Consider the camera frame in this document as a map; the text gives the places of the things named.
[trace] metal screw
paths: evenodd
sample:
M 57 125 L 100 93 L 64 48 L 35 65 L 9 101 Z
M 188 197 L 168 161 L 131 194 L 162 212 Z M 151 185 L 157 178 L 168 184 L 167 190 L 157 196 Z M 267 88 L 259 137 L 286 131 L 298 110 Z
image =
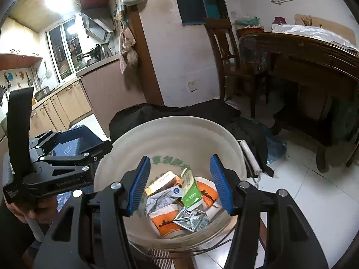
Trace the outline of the metal screw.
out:
M 284 189 L 279 189 L 278 194 L 282 197 L 288 196 L 288 191 Z
M 111 189 L 118 190 L 120 189 L 122 184 L 120 182 L 114 182 L 111 184 Z
M 75 198 L 80 197 L 81 195 L 82 195 L 82 190 L 80 189 L 77 189 L 74 192 L 72 192 L 72 196 Z
M 247 181 L 241 181 L 239 183 L 239 186 L 243 189 L 247 189 L 247 188 L 249 188 L 249 183 Z

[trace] white tile floor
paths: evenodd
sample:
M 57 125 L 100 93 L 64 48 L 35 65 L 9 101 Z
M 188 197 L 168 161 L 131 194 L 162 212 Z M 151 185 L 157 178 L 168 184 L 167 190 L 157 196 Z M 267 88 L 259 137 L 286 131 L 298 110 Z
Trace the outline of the white tile floor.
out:
M 248 98 L 235 98 L 229 104 L 240 109 L 243 116 L 249 116 Z M 256 106 L 256 119 L 271 127 L 274 123 L 272 114 L 279 109 L 271 104 L 265 105 L 261 98 Z M 107 139 L 94 115 L 80 123 L 102 140 Z M 328 172 L 321 174 L 315 164 L 316 148 L 309 137 L 287 130 L 282 130 L 279 136 L 288 144 L 287 153 L 270 165 L 274 169 L 274 178 L 263 175 L 260 189 L 270 192 L 276 192 L 279 188 L 288 190 L 312 226 L 331 268 L 359 230 L 359 166 L 353 163 L 346 168 L 344 165 L 353 145 L 341 143 L 331 147 L 326 153 Z M 261 217 L 266 223 L 266 215 L 262 213 Z M 202 245 L 202 248 L 209 248 L 218 241 L 215 239 Z M 230 244 L 195 256 L 196 267 L 223 268 Z M 264 249 L 259 245 L 256 268 L 263 264 L 264 256 Z

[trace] green and white packaging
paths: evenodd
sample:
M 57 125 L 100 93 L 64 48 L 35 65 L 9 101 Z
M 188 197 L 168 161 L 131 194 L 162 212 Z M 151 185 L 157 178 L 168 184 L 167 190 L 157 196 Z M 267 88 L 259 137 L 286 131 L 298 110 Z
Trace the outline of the green and white packaging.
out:
M 184 169 L 182 177 L 182 203 L 187 210 L 192 211 L 203 203 L 202 193 L 198 189 L 197 182 L 193 177 L 192 171 Z

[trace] beige plastic bucket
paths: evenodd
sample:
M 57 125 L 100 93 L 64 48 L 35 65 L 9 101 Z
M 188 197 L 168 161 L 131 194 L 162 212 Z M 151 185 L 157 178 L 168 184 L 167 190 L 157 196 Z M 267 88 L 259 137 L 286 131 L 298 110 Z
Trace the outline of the beige plastic bucket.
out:
M 209 162 L 218 154 L 224 167 L 246 178 L 242 150 L 236 139 L 222 126 L 197 117 L 173 116 L 149 121 L 133 128 L 114 142 L 111 153 L 97 168 L 94 189 L 99 191 L 120 181 L 126 171 L 133 170 L 143 155 L 151 159 L 147 184 L 168 170 L 180 175 L 190 166 L 195 176 L 212 181 Z M 218 236 L 232 220 L 223 209 L 203 230 L 173 239 L 161 239 L 144 214 L 145 203 L 130 218 L 124 217 L 128 239 L 138 245 L 169 251 L 189 250 Z

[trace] black sleeve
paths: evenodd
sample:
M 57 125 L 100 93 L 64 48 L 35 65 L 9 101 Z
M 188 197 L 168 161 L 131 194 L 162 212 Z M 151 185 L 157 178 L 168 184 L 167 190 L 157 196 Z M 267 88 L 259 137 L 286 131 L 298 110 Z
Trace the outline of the black sleeve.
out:
M 34 240 L 30 227 L 8 210 L 3 199 L 0 205 L 0 268 L 25 268 L 21 256 Z

